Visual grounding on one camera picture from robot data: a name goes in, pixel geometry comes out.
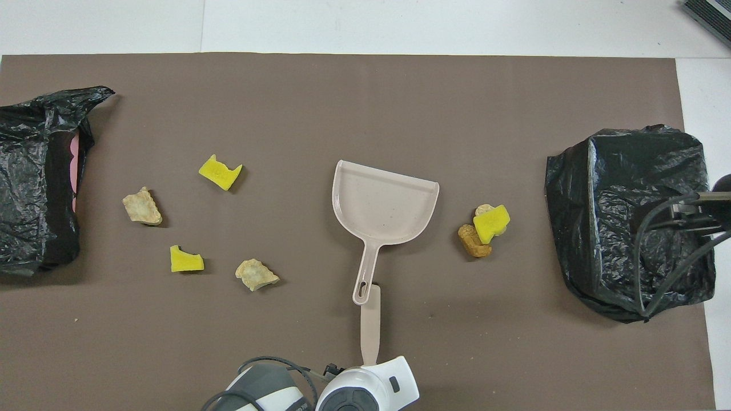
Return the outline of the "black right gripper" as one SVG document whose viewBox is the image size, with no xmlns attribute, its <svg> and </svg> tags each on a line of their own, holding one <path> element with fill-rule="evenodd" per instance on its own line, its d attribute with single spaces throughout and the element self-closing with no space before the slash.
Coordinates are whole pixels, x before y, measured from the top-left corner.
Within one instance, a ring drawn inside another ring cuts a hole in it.
<svg viewBox="0 0 731 411">
<path fill-rule="evenodd" d="M 730 192 L 713 191 L 698 192 L 698 197 L 683 200 L 678 205 L 670 203 L 656 213 L 648 223 L 648 231 L 672 229 L 676 231 L 678 224 L 673 208 L 680 214 L 680 229 L 692 232 L 697 236 L 710 236 L 722 232 L 729 232 L 730 226 Z M 642 226 L 653 209 L 663 201 L 647 202 L 636 208 L 636 230 Z"/>
</svg>

